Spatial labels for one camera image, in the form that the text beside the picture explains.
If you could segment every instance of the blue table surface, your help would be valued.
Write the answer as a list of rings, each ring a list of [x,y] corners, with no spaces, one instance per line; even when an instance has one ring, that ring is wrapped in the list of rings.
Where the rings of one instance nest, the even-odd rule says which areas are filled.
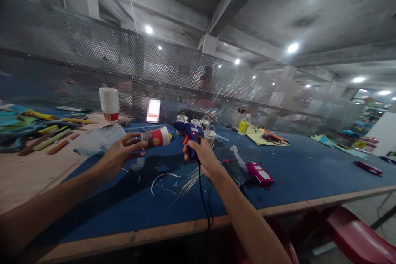
[[[138,132],[138,127],[148,125],[131,123],[129,128],[133,129],[128,132]],[[172,126],[168,126],[168,129],[174,131]],[[243,184],[249,177],[240,170],[234,154],[229,151],[232,145],[238,147],[239,155],[245,162],[261,163],[274,177],[275,183],[270,190],[250,185],[243,187],[246,197],[257,209],[396,184],[396,166],[374,155],[364,161],[302,135],[279,133],[289,140],[289,147],[258,146],[247,136],[240,136],[224,126],[217,126],[216,131],[218,135],[229,139],[222,143],[216,142],[214,151],[219,160],[225,160],[223,165],[234,180]],[[177,195],[174,193],[184,185],[197,164],[184,161],[184,137],[176,133],[172,135],[174,140],[170,145],[148,151],[145,165],[140,171],[131,170],[131,164],[136,163],[136,160],[124,164],[115,178],[101,185],[52,224],[32,245],[66,243],[206,218],[198,183],[185,196],[176,200]],[[86,171],[99,159],[94,156],[86,160],[66,179]],[[379,168],[383,176],[378,177],[356,167],[352,164],[356,160]],[[169,175],[159,178],[153,188],[153,196],[153,180],[168,172],[181,178]],[[211,216],[226,215],[216,189],[204,175],[202,186]]]

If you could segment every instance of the wooden table edge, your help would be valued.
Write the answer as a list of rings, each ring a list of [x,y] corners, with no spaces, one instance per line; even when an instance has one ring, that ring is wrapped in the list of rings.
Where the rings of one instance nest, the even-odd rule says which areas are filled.
[[[307,200],[297,203],[284,204],[259,209],[264,217],[286,215],[311,209],[330,207],[353,200],[368,198],[396,190],[396,185],[371,190],[364,190],[329,196],[319,199]],[[227,226],[231,223],[228,215],[215,217],[212,229]],[[207,219],[188,221],[172,225],[148,228],[137,232],[125,232],[89,238],[84,240],[62,243],[51,247],[32,248],[24,255],[28,262],[33,260],[38,263],[54,263],[73,260],[104,252],[111,252],[124,248],[130,248],[142,244],[153,243],[169,238],[185,236],[193,233],[203,232],[207,229]]]

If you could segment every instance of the blurred phone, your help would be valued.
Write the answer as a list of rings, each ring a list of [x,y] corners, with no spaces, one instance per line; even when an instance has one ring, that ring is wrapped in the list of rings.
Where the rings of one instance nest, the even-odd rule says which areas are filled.
[[[160,119],[161,100],[150,98],[148,101],[146,122],[158,124]]]

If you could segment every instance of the yellow paper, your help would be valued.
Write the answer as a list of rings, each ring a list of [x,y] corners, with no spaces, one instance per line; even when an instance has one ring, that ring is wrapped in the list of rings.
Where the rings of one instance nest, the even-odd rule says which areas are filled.
[[[311,135],[311,138],[312,138],[312,139],[315,139],[316,141],[320,141],[320,140],[322,139],[322,136],[323,136],[323,134],[315,135],[315,136],[312,136],[312,135]]]
[[[254,130],[248,130],[246,135],[250,137],[257,145],[273,145],[273,146],[289,146],[289,144],[282,143],[281,145],[268,141],[262,136],[264,134],[264,129],[260,128],[257,133]]]

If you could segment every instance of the hand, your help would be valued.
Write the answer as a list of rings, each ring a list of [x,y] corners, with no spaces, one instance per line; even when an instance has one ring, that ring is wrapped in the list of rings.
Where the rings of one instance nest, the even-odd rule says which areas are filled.
[[[143,151],[149,145],[149,142],[132,139],[132,137],[141,137],[141,134],[127,133],[124,137],[117,140],[102,159],[89,169],[89,172],[99,175],[104,181],[110,180],[115,177],[126,161],[144,156],[146,152],[133,152]]]
[[[201,170],[206,177],[208,177],[211,181],[214,181],[217,177],[221,176],[224,173],[227,173],[226,169],[220,164],[219,160],[216,158],[212,148],[209,143],[198,136],[198,143],[195,141],[189,140],[188,143],[184,146],[184,159],[186,161],[190,161],[189,158],[189,150],[192,148],[197,152],[199,161],[201,162]]]

